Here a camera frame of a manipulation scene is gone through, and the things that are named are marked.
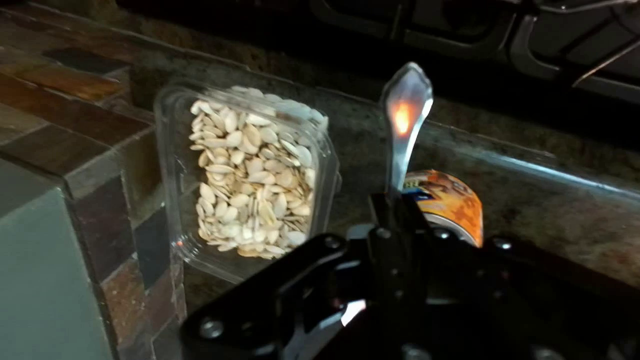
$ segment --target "metal spoon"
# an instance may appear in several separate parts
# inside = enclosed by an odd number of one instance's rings
[[[433,105],[430,80],[416,63],[407,63],[385,85],[382,107],[391,134],[387,152],[387,199],[400,198],[409,159]]]

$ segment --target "orange label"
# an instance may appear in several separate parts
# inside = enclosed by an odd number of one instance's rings
[[[412,194],[423,213],[454,222],[476,246],[482,246],[482,202],[460,179],[436,170],[411,172],[405,177],[403,193]]]

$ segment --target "bolt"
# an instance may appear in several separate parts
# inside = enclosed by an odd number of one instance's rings
[[[437,238],[441,238],[441,239],[448,239],[451,235],[451,233],[448,230],[441,229],[439,227],[437,227],[436,229],[433,229],[433,234]]]
[[[413,344],[404,344],[402,351],[404,360],[431,360],[431,355],[428,352]]]
[[[546,347],[536,347],[533,352],[535,360],[564,360],[564,357]]]
[[[340,247],[340,240],[334,238],[333,236],[327,236],[324,239],[324,244],[331,249],[337,249]]]
[[[202,320],[202,325],[200,326],[200,336],[205,339],[215,339],[222,335],[224,328],[222,322],[205,318]]]
[[[376,230],[376,235],[383,239],[389,239],[391,237],[391,231],[385,229],[384,227],[379,227],[378,230]]]
[[[503,250],[509,250],[511,248],[511,243],[505,239],[497,238],[493,240],[493,243],[495,244],[495,246]]]

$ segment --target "plastic container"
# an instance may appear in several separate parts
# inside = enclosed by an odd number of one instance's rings
[[[308,143],[316,181],[307,238],[326,230],[340,178],[338,159],[324,128],[326,122],[317,121],[321,114],[291,100],[281,100],[273,95],[264,97],[260,92],[247,92],[239,86],[233,89],[223,90],[188,80],[172,81],[156,97],[154,112],[171,243],[190,265],[238,283],[272,260],[245,258],[235,251],[220,252],[216,246],[200,239],[195,204],[200,196],[199,184],[206,182],[206,176],[205,170],[198,166],[200,152],[189,148],[193,145],[189,139],[195,118],[190,111],[193,103],[199,99],[212,101],[232,110],[258,115],[274,122],[280,129],[297,134],[305,145]]]

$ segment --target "can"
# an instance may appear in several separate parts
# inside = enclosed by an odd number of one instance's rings
[[[403,193],[413,195],[430,225],[482,247],[482,202],[460,179],[437,170],[410,172],[404,178]]]

